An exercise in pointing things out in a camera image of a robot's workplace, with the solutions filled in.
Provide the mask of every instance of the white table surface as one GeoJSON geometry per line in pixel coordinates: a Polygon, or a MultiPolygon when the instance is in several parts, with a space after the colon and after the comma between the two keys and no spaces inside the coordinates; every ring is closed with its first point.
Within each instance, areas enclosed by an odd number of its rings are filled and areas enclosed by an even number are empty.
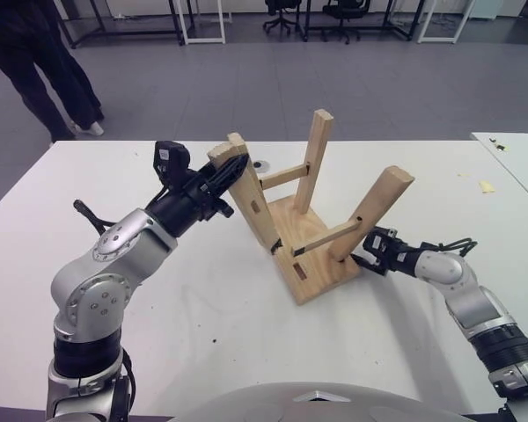
{"type": "MultiPolygon", "coordinates": [[[[193,167],[213,145],[187,142],[193,167]]],[[[301,163],[305,144],[249,148],[278,171],[301,163]]],[[[0,406],[45,407],[56,313],[49,284],[97,238],[72,201],[108,220],[143,206],[159,188],[152,153],[152,142],[58,142],[0,202],[0,406]]],[[[528,335],[528,194],[478,142],[331,142],[312,206],[330,226],[345,221],[391,164],[416,181],[382,224],[411,244],[478,240],[469,262],[528,335]],[[496,193],[481,193],[480,179],[496,193]]],[[[267,195],[294,190],[292,182],[267,195]]],[[[123,345],[134,359],[136,414],[180,415],[227,391],[282,381],[354,383],[457,412],[502,405],[430,286],[364,271],[298,307],[239,213],[180,239],[129,304],[123,345]]]]}
{"type": "Polygon", "coordinates": [[[501,163],[528,192],[528,134],[483,133],[472,134],[501,163]],[[499,150],[496,144],[507,147],[499,150]]]}

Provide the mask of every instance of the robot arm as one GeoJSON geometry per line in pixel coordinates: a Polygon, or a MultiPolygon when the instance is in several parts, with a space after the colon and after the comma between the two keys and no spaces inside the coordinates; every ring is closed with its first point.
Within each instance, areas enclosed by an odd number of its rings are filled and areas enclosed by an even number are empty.
{"type": "Polygon", "coordinates": [[[247,156],[237,156],[219,170],[207,164],[192,171],[182,145],[157,142],[154,167],[163,189],[145,209],[111,223],[75,202],[101,236],[51,286],[59,313],[48,373],[48,420],[128,420],[135,380],[120,344],[124,309],[196,221],[208,221],[217,212],[232,215],[220,196],[241,176],[247,161],[247,156]]]}
{"type": "Polygon", "coordinates": [[[495,295],[478,284],[464,256],[476,245],[463,239],[450,245],[421,244],[412,248],[396,237],[397,231],[376,227],[363,248],[376,258],[361,266],[385,275],[399,271],[424,280],[443,296],[450,315],[489,371],[500,397],[528,397],[528,338],[495,295]],[[459,255],[451,250],[461,249],[459,255]]]}

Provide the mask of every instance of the cable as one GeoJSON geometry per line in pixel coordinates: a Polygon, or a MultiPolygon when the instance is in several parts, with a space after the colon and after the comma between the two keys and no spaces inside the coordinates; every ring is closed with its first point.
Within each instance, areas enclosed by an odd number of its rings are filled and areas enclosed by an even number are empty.
{"type": "Polygon", "coordinates": [[[157,193],[152,200],[150,200],[145,209],[149,209],[156,201],[162,198],[162,195],[164,195],[167,190],[168,188],[166,186],[163,186],[160,192],[157,193]]]}
{"type": "Polygon", "coordinates": [[[81,200],[75,200],[72,206],[76,209],[76,211],[78,211],[78,213],[86,217],[86,220],[88,220],[90,224],[94,226],[100,236],[104,234],[106,227],[112,227],[115,224],[114,222],[108,222],[106,220],[99,219],[81,200]]]}
{"type": "Polygon", "coordinates": [[[402,246],[399,248],[400,252],[422,252],[422,251],[436,251],[436,252],[450,252],[450,251],[459,251],[459,256],[464,257],[467,255],[475,246],[477,242],[472,240],[471,237],[465,237],[459,239],[450,244],[425,244],[425,246],[414,248],[412,246],[402,246]]]}
{"type": "Polygon", "coordinates": [[[131,357],[127,353],[127,350],[123,349],[123,366],[127,371],[127,376],[129,377],[129,383],[131,384],[131,398],[129,400],[129,410],[133,407],[135,402],[135,395],[137,391],[135,376],[133,375],[133,363],[131,362],[131,357]]]}

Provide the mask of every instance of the black office chair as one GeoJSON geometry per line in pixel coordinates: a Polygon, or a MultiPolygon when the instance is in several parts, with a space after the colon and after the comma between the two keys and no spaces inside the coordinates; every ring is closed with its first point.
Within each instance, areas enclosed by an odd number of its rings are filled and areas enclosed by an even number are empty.
{"type": "MultiPolygon", "coordinates": [[[[338,33],[339,40],[346,38],[346,44],[350,43],[348,33],[355,33],[356,40],[360,40],[360,31],[355,28],[344,26],[344,20],[363,18],[370,11],[371,0],[334,0],[336,4],[331,4],[333,0],[328,0],[328,4],[323,6],[323,13],[339,20],[338,28],[331,29],[328,33],[338,33]]],[[[322,30],[321,38],[328,41],[327,33],[322,30]]]]}
{"type": "Polygon", "coordinates": [[[274,20],[264,22],[262,25],[264,31],[266,31],[266,33],[270,33],[270,29],[278,25],[280,26],[280,31],[285,28],[288,35],[291,33],[290,25],[293,25],[297,31],[297,23],[284,18],[283,10],[297,9],[297,11],[299,11],[299,5],[301,4],[301,1],[302,0],[266,0],[266,4],[268,5],[268,15],[274,16],[278,11],[280,16],[274,20]]]}

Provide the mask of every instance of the person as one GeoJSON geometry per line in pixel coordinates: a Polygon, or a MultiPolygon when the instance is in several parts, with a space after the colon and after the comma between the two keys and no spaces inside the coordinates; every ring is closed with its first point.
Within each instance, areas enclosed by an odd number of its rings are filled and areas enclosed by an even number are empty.
{"type": "Polygon", "coordinates": [[[104,116],[84,70],[62,43],[53,0],[0,0],[0,70],[27,108],[45,125],[51,142],[75,136],[49,97],[35,65],[58,94],[79,133],[100,136],[104,116]]]}

